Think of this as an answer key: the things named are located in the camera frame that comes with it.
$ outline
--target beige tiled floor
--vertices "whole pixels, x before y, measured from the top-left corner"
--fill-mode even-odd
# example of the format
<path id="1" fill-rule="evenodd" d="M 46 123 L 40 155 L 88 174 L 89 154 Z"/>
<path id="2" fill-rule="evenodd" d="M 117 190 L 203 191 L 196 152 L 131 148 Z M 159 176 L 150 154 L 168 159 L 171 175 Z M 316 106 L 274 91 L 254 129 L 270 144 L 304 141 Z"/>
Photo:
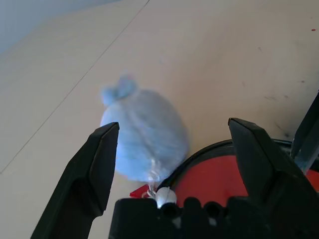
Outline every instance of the beige tiled floor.
<path id="1" fill-rule="evenodd" d="M 118 14 L 110 22 L 95 21 L 91 37 L 86 34 L 89 27 L 77 28 L 76 34 L 87 38 L 74 51 L 76 55 L 68 58 L 69 64 L 82 61 L 91 51 L 95 54 L 92 61 L 79 63 L 65 77 L 65 81 L 69 77 L 74 80 L 45 79 L 43 87 L 52 84 L 59 94 L 48 90 L 37 95 L 42 89 L 37 86 L 40 79 L 30 81 L 28 91 L 21 89 L 23 94 L 34 94 L 34 101 L 27 107 L 29 98 L 19 99 L 20 107 L 14 108 L 10 121 L 20 122 L 21 130 L 28 131 L 20 134 L 12 124 L 12 139 L 25 143 L 26 135 L 36 133 L 0 175 L 0 210 L 6 215 L 0 217 L 3 238 L 31 235 L 68 160 L 99 125 L 104 110 L 98 97 L 100 88 L 124 72 L 134 74 L 141 87 L 160 92 L 174 104 L 188 127 L 191 152 L 229 138 L 229 117 L 253 121 L 271 137 L 292 139 L 318 91 L 319 29 L 312 31 L 319 28 L 318 1 L 150 0 L 145 4 L 143 0 L 122 0 L 111 5 Z M 108 5 L 102 7 L 81 20 L 94 21 L 94 11 L 104 16 Z M 114 25 L 119 16 L 126 18 L 117 29 Z M 59 35 L 61 25 L 54 31 Z M 100 31 L 114 35 L 99 48 L 89 39 L 94 41 L 94 34 L 102 34 Z M 45 52 L 43 58 L 51 54 Z M 48 61 L 47 68 L 55 67 L 61 75 L 68 73 L 61 71 L 65 64 L 58 63 Z M 33 63 L 33 69 L 41 72 L 40 62 Z M 10 99 L 5 91 L 1 99 Z M 2 105 L 10 115 L 11 108 L 1 100 Z M 43 112 L 35 124 L 33 111 Z M 6 121 L 1 123 L 5 128 Z M 1 140 L 1 146 L 10 149 L 9 142 L 2 136 Z M 15 145 L 10 155 L 22 144 Z M 137 187 L 138 183 L 115 176 L 108 208 L 93 223 L 91 239 L 107 237 L 114 202 Z"/>

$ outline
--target scuff mark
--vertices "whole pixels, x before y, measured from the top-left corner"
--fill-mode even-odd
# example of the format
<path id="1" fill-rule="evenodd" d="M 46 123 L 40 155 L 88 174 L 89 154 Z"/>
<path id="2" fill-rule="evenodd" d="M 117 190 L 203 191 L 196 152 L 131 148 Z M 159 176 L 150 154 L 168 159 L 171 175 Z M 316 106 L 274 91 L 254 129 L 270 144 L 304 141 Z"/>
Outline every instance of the scuff mark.
<path id="1" fill-rule="evenodd" d="M 289 138 L 289 137 L 290 137 L 290 134 L 289 134 L 288 132 L 286 132 L 284 129 L 282 129 L 282 128 L 279 126 L 279 124 L 277 124 L 276 121 L 274 121 L 274 123 L 275 123 L 275 126 L 283 132 L 284 137 L 286 137 L 286 138 Z"/>
<path id="2" fill-rule="evenodd" d="M 265 96 L 264 98 L 265 98 L 266 100 L 269 100 L 269 101 L 277 101 L 277 99 L 276 99 L 275 97 L 273 97 L 273 96 L 271 96 L 271 97 Z"/>

